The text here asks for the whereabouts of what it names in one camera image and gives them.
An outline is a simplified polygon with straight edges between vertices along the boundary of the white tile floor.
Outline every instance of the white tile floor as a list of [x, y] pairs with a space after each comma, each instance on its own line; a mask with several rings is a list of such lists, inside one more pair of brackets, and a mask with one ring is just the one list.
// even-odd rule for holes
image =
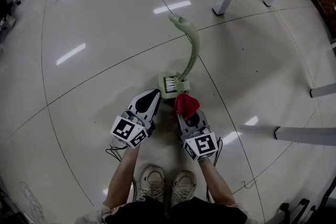
[[[191, 45], [165, 11], [176, 3], [184, 5], [173, 12], [192, 21], [201, 39], [190, 95], [217, 136], [235, 138], [217, 168], [237, 201], [260, 223], [279, 222], [284, 201], [320, 201], [336, 174], [336, 148], [273, 137], [279, 125], [336, 127], [336, 95], [309, 96], [336, 81], [328, 31], [310, 0], [276, 0], [271, 8], [233, 0], [224, 16], [212, 12], [214, 0], [23, 0], [1, 44], [0, 175], [36, 223], [73, 223], [104, 200], [118, 164], [104, 151], [114, 118], [156, 87], [160, 72], [188, 61]], [[246, 124], [251, 119], [255, 125]], [[189, 169], [205, 199], [199, 167], [176, 142], [171, 107], [160, 106], [156, 125], [135, 176], [148, 163], [168, 179]]]

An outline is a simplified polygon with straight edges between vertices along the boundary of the shoe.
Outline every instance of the shoe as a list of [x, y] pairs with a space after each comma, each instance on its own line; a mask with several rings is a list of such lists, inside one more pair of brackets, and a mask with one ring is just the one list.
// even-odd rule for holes
[[6, 21], [10, 28], [13, 28], [16, 23], [16, 19], [9, 14], [6, 15]]
[[196, 177], [192, 172], [179, 172], [172, 182], [172, 199], [170, 206], [173, 207], [180, 202], [188, 201], [193, 198], [196, 185]]
[[163, 202], [165, 183], [166, 180], [164, 178], [163, 169], [155, 165], [148, 166], [140, 177], [139, 199], [144, 199], [144, 196], [149, 196]]

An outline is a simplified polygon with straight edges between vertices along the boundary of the black shorts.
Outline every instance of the black shorts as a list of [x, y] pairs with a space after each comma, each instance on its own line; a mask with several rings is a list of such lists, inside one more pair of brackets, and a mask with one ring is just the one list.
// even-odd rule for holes
[[168, 219], [164, 215], [163, 203], [145, 196], [145, 201], [136, 201], [126, 204], [103, 214], [107, 224], [111, 223], [212, 223], [224, 222], [244, 224], [247, 215], [237, 207], [220, 204], [210, 204], [196, 197], [189, 201], [181, 202], [170, 209]]

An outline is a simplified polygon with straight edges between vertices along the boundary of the shoelace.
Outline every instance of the shoelace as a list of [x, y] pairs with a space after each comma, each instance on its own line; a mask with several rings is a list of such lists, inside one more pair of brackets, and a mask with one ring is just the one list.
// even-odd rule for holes
[[151, 185], [150, 190], [140, 189], [140, 197], [149, 196], [153, 199], [157, 199], [163, 194], [163, 189], [160, 186]]
[[178, 199], [179, 202], [187, 201], [188, 195], [190, 194], [190, 189], [176, 190], [175, 188], [173, 188], [173, 193], [175, 194], [175, 197]]

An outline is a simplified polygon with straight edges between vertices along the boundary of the green object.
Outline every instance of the green object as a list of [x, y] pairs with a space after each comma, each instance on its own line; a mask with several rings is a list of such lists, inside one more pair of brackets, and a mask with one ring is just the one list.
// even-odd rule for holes
[[[180, 93], [186, 91], [185, 87], [186, 85], [188, 85], [188, 80], [186, 79], [186, 76], [189, 74], [194, 64], [196, 63], [200, 43], [200, 37], [198, 35], [196, 27], [187, 19], [176, 14], [170, 14], [169, 20], [175, 25], [177, 29], [181, 30], [187, 35], [192, 44], [192, 52], [189, 63], [182, 73], [172, 71], [159, 74], [159, 89], [161, 90], [161, 95], [163, 99], [176, 98]], [[173, 92], [168, 92], [166, 89], [166, 80], [169, 78], [173, 79], [172, 81], [175, 82], [175, 90]]]

